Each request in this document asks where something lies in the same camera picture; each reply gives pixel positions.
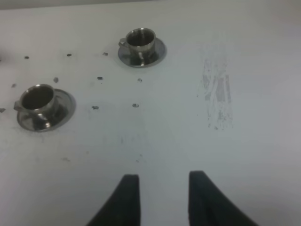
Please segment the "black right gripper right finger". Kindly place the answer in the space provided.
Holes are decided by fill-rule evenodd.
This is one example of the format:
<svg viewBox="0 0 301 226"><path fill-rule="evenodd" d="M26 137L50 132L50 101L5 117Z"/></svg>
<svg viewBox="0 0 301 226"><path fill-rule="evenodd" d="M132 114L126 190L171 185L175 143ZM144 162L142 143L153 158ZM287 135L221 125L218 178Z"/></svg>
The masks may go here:
<svg viewBox="0 0 301 226"><path fill-rule="evenodd" d="M189 224L191 226L255 226L203 171L189 173Z"/></svg>

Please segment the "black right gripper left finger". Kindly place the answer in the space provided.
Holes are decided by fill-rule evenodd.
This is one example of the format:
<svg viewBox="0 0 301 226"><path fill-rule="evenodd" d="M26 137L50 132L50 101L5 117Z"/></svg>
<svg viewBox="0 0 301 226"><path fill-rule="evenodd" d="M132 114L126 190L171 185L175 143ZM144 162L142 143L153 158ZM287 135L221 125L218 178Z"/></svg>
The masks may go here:
<svg viewBox="0 0 301 226"><path fill-rule="evenodd" d="M114 192L88 222L89 226L139 226L141 224L138 175L124 175Z"/></svg>

